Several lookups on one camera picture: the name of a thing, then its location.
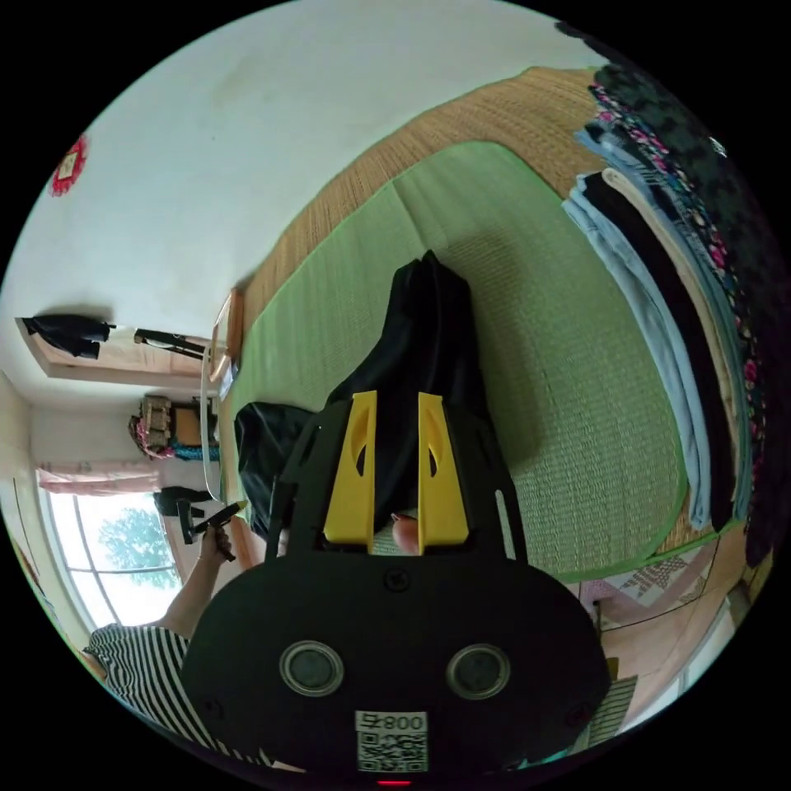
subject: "red decoration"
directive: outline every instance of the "red decoration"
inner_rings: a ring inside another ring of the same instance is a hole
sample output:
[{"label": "red decoration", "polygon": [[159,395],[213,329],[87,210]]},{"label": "red decoration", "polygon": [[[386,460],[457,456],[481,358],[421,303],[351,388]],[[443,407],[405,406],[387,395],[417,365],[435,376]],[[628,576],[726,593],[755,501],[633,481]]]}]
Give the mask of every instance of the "red decoration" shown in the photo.
[{"label": "red decoration", "polygon": [[49,185],[49,193],[55,198],[65,195],[73,186],[85,167],[88,156],[88,138],[83,134],[68,154],[60,161]]}]

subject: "striped shirt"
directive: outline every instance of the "striped shirt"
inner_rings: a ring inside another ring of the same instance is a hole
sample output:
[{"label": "striped shirt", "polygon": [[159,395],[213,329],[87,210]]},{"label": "striped shirt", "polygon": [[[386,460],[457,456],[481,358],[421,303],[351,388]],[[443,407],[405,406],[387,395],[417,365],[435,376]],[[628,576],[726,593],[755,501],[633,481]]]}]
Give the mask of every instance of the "striped shirt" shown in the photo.
[{"label": "striped shirt", "polygon": [[105,669],[106,687],[140,714],[210,750],[271,766],[262,751],[256,758],[243,756],[209,735],[181,685],[188,645],[188,640],[161,626],[110,624],[97,629],[84,650]]}]

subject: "screw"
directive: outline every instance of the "screw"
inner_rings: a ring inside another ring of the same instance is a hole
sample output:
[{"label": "screw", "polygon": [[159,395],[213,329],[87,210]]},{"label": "screw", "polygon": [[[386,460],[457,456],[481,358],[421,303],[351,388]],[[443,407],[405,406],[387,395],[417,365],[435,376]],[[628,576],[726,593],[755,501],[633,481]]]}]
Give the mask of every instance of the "screw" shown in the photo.
[{"label": "screw", "polygon": [[403,569],[388,569],[384,582],[388,591],[402,593],[410,586],[410,576]]}]

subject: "finger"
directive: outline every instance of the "finger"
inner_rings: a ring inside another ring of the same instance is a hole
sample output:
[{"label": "finger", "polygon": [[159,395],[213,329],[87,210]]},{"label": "finger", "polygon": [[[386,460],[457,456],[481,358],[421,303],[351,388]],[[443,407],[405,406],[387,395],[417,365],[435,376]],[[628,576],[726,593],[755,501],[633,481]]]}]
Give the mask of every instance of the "finger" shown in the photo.
[{"label": "finger", "polygon": [[417,555],[420,552],[417,520],[398,517],[393,523],[393,540],[407,555]]}]

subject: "person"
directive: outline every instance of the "person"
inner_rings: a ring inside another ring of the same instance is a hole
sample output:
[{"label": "person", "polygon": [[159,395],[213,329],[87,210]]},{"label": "person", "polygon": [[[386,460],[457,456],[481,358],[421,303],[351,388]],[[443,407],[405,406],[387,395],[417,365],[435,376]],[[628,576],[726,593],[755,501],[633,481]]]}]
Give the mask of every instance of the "person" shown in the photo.
[{"label": "person", "polygon": [[[408,554],[417,554],[417,522],[396,515],[393,520],[396,544]],[[278,555],[285,555],[287,548],[288,533],[283,531]],[[161,727],[241,761],[301,772],[297,767],[271,761],[262,751],[257,756],[244,756],[214,739],[181,685],[180,668],[187,647],[226,562],[223,550],[230,550],[226,532],[210,527],[201,540],[192,572],[165,615],[141,626],[102,626],[91,634],[81,658],[108,690]]]}]

